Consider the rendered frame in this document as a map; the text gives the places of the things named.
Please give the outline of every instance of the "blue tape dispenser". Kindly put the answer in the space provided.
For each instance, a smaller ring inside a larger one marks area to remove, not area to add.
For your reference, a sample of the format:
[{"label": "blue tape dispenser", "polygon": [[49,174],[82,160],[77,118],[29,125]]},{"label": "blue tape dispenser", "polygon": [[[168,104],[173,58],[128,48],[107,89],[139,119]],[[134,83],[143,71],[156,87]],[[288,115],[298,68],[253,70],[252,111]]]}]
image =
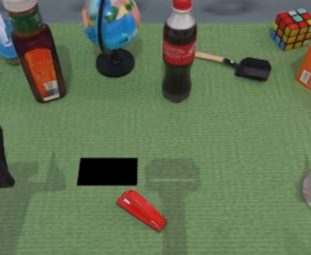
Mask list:
[{"label": "blue tape dispenser", "polygon": [[19,65],[20,61],[12,44],[12,25],[10,20],[3,20],[0,13],[0,55],[9,65]]}]

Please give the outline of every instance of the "barcode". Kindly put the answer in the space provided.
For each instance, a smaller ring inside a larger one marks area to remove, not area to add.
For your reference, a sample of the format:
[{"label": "barcode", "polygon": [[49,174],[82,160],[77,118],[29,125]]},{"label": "barcode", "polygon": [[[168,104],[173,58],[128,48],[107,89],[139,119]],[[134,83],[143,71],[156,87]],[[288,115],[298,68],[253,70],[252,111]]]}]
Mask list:
[{"label": "barcode", "polygon": [[309,80],[309,78],[310,78],[310,76],[311,76],[311,74],[310,74],[308,71],[304,70],[303,73],[302,73],[302,75],[300,76],[300,79],[299,79],[299,80],[300,80],[301,82],[307,84],[307,83],[308,83],[308,80]]},{"label": "barcode", "polygon": [[47,91],[47,96],[43,98],[44,101],[50,101],[60,97],[60,92],[58,91],[57,81],[50,81],[44,83],[44,88]]}]

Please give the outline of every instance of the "gray floor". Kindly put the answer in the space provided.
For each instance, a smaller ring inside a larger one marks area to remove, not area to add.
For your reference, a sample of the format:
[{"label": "gray floor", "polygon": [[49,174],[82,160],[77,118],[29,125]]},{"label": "gray floor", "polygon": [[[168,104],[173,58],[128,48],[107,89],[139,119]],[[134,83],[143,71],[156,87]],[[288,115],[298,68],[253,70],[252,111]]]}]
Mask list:
[{"label": "gray floor", "polygon": [[[171,11],[171,0],[137,0],[142,22],[163,22]],[[80,22],[84,0],[39,0],[46,22]],[[198,22],[273,22],[279,12],[305,8],[311,0],[193,0]],[[0,10],[4,12],[2,0]]]}]

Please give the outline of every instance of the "coca-cola bottle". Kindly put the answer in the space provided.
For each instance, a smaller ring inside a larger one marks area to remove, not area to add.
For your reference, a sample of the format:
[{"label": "coca-cola bottle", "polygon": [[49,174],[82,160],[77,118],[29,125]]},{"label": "coca-cola bottle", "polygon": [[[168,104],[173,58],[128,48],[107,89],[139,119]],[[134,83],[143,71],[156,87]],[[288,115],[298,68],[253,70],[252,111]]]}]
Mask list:
[{"label": "coca-cola bottle", "polygon": [[197,24],[190,13],[192,0],[173,0],[172,8],[163,30],[165,76],[162,93],[168,100],[179,103],[188,98],[191,90]]}]

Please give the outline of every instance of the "dark brown liquid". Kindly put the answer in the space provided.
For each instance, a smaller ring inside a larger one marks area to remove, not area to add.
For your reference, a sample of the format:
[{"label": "dark brown liquid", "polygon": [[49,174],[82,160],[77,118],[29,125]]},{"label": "dark brown liquid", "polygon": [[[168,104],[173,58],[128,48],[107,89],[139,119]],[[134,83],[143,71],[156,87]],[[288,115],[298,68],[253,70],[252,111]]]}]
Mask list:
[{"label": "dark brown liquid", "polygon": [[[189,29],[176,30],[166,23],[163,31],[164,39],[169,43],[184,46],[192,44],[197,39],[197,25]],[[192,63],[176,66],[165,63],[165,76],[162,83],[162,92],[168,100],[179,103],[189,97],[191,90],[191,66]]]},{"label": "dark brown liquid", "polygon": [[56,52],[56,46],[54,43],[54,39],[50,28],[48,25],[44,25],[44,28],[41,30],[40,33],[33,35],[33,36],[19,36],[15,32],[12,33],[12,42],[16,49],[17,55],[21,61],[21,65],[23,67],[25,76],[29,82],[30,89],[32,91],[33,96],[35,97],[36,101],[40,103],[46,103],[48,101],[44,101],[41,94],[38,91],[37,85],[34,82],[32,74],[30,72],[30,67],[28,62],[25,58],[25,54],[33,49],[44,48],[49,49],[52,53],[54,69],[56,73],[56,79],[58,83],[58,92],[60,97],[55,98],[60,99],[65,96],[66,89],[64,84],[64,79],[61,71],[60,62],[58,60],[58,55]]}]

